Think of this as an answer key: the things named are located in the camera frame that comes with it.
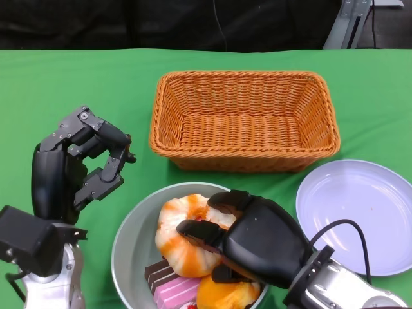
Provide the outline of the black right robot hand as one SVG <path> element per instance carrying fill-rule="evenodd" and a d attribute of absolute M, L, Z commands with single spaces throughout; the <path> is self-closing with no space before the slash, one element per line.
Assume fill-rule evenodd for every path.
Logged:
<path fill-rule="evenodd" d="M 184 220 L 176 231 L 193 245 L 219 254 L 223 263 L 253 281 L 287 289 L 300 271 L 308 240 L 298 223 L 276 202 L 231 190 L 207 204 L 235 216 L 228 228 L 205 220 Z"/>

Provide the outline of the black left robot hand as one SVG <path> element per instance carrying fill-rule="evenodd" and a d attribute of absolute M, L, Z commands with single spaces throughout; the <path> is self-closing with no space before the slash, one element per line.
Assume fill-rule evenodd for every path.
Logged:
<path fill-rule="evenodd" d="M 124 183 L 120 172 L 136 157 L 131 136 L 81 106 L 39 143 L 32 160 L 33 212 L 74 225 L 92 201 Z"/>

